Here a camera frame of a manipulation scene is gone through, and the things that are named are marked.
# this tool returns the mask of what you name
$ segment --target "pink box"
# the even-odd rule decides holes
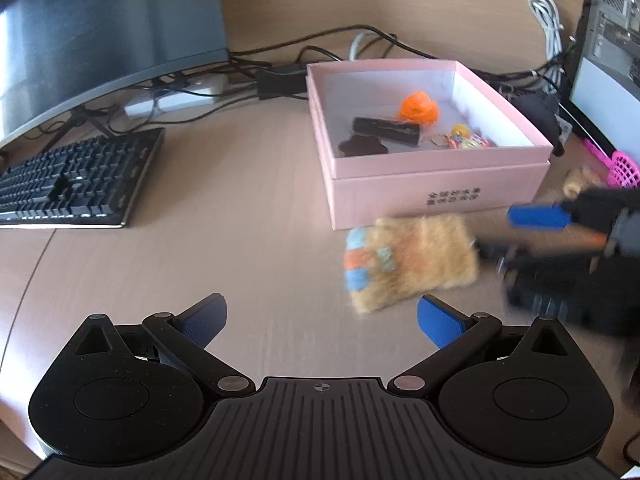
[[[347,229],[380,217],[465,212],[530,202],[549,167],[552,146],[519,111],[456,61],[372,59],[308,66],[313,119],[332,226]],[[424,90],[440,119],[431,133],[468,124],[495,147],[418,148],[381,139],[385,155],[339,156],[355,117],[392,118]]]

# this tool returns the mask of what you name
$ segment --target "beige toy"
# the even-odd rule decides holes
[[[478,278],[478,255],[460,216],[380,219],[352,229],[346,245],[345,281],[359,313]]]

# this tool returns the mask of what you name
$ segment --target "ribbed black surface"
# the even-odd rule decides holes
[[[89,468],[52,458],[30,478],[612,480],[616,476],[591,459],[553,468],[523,468],[478,456],[441,427],[428,403],[392,396],[376,379],[271,378],[255,395],[219,402],[196,437],[156,460]]]

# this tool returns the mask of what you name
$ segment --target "power strip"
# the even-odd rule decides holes
[[[225,91],[227,85],[228,78],[224,74],[210,74],[194,78],[191,81],[191,85],[185,90],[205,95],[193,95],[184,92],[171,92],[163,95],[156,99],[156,114],[194,106],[212,105],[218,101],[218,95]],[[124,111],[129,119],[139,119],[141,117],[149,117],[153,106],[154,100],[150,93],[143,91],[141,95],[125,105]]]

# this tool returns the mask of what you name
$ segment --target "monitor screen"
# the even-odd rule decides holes
[[[608,155],[640,161],[640,14],[636,0],[585,0],[567,112]]]
[[[226,57],[220,0],[0,0],[0,146],[109,92]]]

